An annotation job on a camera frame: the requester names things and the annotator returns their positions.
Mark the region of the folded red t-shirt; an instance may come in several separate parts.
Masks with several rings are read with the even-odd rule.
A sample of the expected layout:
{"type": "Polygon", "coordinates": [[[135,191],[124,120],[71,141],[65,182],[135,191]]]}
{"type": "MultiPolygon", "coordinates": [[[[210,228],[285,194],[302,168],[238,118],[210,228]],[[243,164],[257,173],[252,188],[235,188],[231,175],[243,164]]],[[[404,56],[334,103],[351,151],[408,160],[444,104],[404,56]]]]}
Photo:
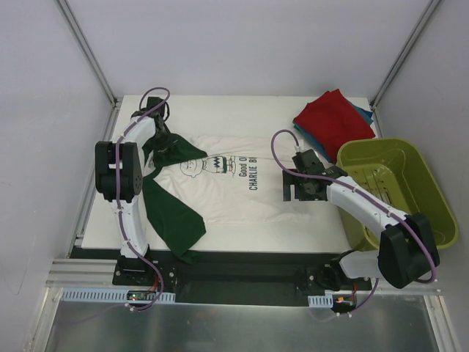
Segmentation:
{"type": "Polygon", "coordinates": [[[339,89],[307,103],[292,123],[324,156],[337,162],[340,148],[351,141],[373,139],[372,120],[364,118],[339,89]]]}

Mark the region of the right aluminium frame post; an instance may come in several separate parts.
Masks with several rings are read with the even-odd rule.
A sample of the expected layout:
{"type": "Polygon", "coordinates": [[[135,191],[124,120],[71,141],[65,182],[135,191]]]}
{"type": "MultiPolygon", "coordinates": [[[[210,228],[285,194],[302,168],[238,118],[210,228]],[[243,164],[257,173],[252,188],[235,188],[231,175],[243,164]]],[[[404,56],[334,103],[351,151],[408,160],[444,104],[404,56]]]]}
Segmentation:
{"type": "Polygon", "coordinates": [[[431,20],[434,18],[443,3],[443,0],[431,0],[428,1],[428,3],[426,4],[424,10],[418,17],[416,24],[414,25],[414,27],[410,31],[410,34],[405,40],[404,45],[402,46],[397,57],[393,61],[391,68],[386,73],[382,84],[378,88],[374,97],[371,99],[370,107],[372,111],[374,111],[378,107],[381,100],[384,98],[386,92],[389,90],[392,83],[399,75],[408,57],[413,52],[413,49],[416,47],[418,41],[421,39],[421,36],[423,35],[424,31],[426,30],[431,20]]]}

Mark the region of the white and green t-shirt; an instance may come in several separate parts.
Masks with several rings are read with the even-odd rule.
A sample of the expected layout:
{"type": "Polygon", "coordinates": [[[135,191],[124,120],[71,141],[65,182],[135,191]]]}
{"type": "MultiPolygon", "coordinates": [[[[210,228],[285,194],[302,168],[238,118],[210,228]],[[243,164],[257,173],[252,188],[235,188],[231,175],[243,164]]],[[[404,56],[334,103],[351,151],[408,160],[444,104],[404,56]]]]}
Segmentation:
{"type": "Polygon", "coordinates": [[[327,202],[284,201],[291,136],[179,138],[160,158],[146,150],[142,217],[154,249],[193,263],[199,252],[340,252],[348,245],[327,202]]]}

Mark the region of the folded blue t-shirt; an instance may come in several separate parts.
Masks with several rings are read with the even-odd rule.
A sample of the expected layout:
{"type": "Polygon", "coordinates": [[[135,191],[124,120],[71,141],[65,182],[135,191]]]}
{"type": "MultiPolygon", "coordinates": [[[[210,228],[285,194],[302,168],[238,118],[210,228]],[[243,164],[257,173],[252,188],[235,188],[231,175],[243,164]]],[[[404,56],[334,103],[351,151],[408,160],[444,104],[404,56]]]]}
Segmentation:
{"type": "MultiPolygon", "coordinates": [[[[373,123],[372,115],[373,113],[371,111],[362,109],[360,106],[356,106],[352,102],[348,101],[348,103],[354,108],[354,110],[361,115],[363,120],[368,124],[371,125],[373,123]]],[[[325,148],[307,131],[302,129],[296,122],[293,123],[294,129],[298,131],[303,138],[318,152],[320,153],[329,163],[334,164],[333,159],[329,156],[328,152],[325,150],[325,148]]]]}

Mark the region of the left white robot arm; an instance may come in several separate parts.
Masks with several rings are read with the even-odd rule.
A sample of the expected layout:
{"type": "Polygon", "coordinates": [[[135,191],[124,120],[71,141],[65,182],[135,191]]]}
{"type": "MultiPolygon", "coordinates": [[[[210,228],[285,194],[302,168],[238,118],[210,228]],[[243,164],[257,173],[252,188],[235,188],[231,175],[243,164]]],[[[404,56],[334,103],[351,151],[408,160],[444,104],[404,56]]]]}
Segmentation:
{"type": "Polygon", "coordinates": [[[167,99],[148,98],[122,132],[95,145],[95,187],[115,215],[122,239],[120,253],[126,258],[144,257],[149,249],[139,199],[149,158],[167,157],[177,143],[166,126],[168,109],[167,99]]]}

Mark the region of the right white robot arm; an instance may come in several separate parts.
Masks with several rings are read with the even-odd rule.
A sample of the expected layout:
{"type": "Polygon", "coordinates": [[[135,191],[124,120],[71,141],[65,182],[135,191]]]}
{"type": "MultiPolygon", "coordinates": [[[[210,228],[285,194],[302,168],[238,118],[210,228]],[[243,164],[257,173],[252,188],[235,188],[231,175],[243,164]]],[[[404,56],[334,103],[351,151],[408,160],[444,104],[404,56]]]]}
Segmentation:
{"type": "Polygon", "coordinates": [[[440,257],[429,219],[422,213],[398,210],[361,187],[343,169],[329,168],[313,150],[296,152],[294,168],[283,166],[287,185],[295,186],[295,197],[324,201],[340,208],[378,239],[378,248],[349,250],[335,260],[330,282],[347,289],[358,278],[383,279],[402,289],[412,282],[430,284],[437,279],[440,257]]]}

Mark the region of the olive green plastic bin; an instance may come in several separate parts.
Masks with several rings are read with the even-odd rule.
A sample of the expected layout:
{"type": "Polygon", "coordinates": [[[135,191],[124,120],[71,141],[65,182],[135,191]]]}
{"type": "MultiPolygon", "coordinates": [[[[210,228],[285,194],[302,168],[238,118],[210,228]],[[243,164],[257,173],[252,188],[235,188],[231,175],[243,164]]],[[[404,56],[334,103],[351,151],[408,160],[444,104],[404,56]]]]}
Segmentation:
{"type": "Polygon", "coordinates": [[[430,221],[439,250],[458,239],[459,227],[419,150],[404,139],[380,138],[344,144],[337,166],[376,198],[430,221]]]}

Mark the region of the aluminium frame post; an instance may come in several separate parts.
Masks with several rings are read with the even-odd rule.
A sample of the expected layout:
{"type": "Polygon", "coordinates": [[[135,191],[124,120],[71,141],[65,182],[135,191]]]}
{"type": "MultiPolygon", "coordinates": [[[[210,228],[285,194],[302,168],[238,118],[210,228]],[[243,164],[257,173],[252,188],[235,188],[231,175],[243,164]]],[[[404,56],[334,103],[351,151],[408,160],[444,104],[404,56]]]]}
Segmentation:
{"type": "Polygon", "coordinates": [[[431,0],[428,1],[428,3],[426,4],[424,10],[418,17],[416,24],[414,25],[414,27],[410,31],[410,34],[405,40],[404,45],[402,46],[397,57],[393,61],[391,68],[386,73],[382,84],[378,88],[374,97],[371,99],[370,107],[372,111],[374,111],[378,107],[381,100],[384,98],[386,92],[389,90],[392,83],[399,75],[408,57],[413,52],[413,49],[416,47],[418,41],[421,39],[421,36],[423,35],[424,31],[426,30],[431,20],[434,18],[443,3],[443,0],[431,0]]]}
{"type": "Polygon", "coordinates": [[[89,68],[98,82],[98,85],[105,95],[106,100],[111,104],[112,107],[115,107],[118,103],[118,98],[111,88],[111,85],[109,84],[108,79],[106,78],[105,73],[100,66],[100,63],[98,62],[95,53],[92,50],[92,47],[89,44],[89,41],[87,40],[86,35],[81,28],[81,25],[78,22],[72,7],[70,6],[69,1],[54,0],[53,2],[57,6],[61,16],[64,19],[64,22],[67,24],[67,27],[69,28],[76,44],[78,45],[80,52],[84,56],[89,68]]]}

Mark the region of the aluminium front rail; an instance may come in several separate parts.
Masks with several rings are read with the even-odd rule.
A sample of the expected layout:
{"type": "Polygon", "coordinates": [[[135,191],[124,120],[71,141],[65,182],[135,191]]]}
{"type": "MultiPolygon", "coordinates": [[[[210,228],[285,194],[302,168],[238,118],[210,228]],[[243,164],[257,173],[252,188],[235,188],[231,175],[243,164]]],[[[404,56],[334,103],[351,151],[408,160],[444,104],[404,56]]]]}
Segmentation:
{"type": "MultiPolygon", "coordinates": [[[[57,259],[53,261],[46,284],[67,287],[146,287],[140,279],[124,278],[124,271],[116,269],[115,260],[57,259]]],[[[301,290],[322,290],[315,282],[314,270],[301,265],[238,265],[231,263],[208,265],[155,264],[163,277],[164,290],[174,292],[191,282],[222,283],[281,283],[301,290]]],[[[359,279],[362,290],[377,285],[379,294],[439,295],[438,284],[412,283],[403,289],[392,287],[384,279],[359,279]]]]}

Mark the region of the left aluminium frame post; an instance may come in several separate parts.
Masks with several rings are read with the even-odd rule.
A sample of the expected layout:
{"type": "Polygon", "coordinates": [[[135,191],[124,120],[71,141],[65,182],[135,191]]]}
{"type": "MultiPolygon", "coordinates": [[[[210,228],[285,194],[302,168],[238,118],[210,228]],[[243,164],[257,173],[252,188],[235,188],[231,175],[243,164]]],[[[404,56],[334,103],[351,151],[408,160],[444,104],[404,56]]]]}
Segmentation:
{"type": "Polygon", "coordinates": [[[98,62],[95,53],[92,50],[92,47],[89,44],[89,41],[87,40],[86,35],[81,28],[81,25],[78,22],[72,7],[70,6],[69,1],[54,0],[53,2],[57,6],[61,16],[64,19],[64,22],[67,24],[67,27],[69,28],[76,44],[78,45],[80,52],[84,56],[89,68],[98,82],[98,85],[105,95],[106,100],[111,104],[112,107],[115,107],[118,103],[118,98],[111,88],[111,85],[109,84],[108,79],[106,78],[105,73],[100,66],[100,63],[98,62]]]}

